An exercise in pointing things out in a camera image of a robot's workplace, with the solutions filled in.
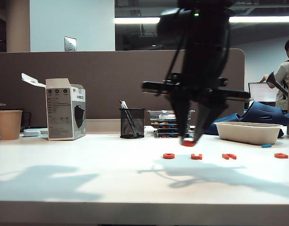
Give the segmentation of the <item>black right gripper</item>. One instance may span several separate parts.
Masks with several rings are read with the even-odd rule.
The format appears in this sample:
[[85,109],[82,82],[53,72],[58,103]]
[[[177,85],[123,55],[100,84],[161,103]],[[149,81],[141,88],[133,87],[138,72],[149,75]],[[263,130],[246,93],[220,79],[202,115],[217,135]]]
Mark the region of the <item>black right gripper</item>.
[[[204,100],[210,101],[222,97],[224,100],[243,101],[250,99],[250,94],[245,91],[224,89],[228,84],[227,78],[218,78],[215,81],[216,88],[196,89],[182,87],[180,83],[181,73],[171,73],[170,78],[163,82],[144,81],[142,83],[142,91],[147,93],[154,93],[156,95],[169,95],[171,92],[181,89],[190,94],[191,100],[195,102],[202,102]],[[194,138],[192,140],[185,140],[186,129],[188,126],[188,116],[190,109],[190,100],[181,95],[170,95],[170,102],[173,107],[176,121],[178,124],[178,132],[182,145],[193,145],[197,143],[200,137],[210,127],[220,114],[227,109],[226,102],[222,103],[198,103],[198,117],[195,126]]]

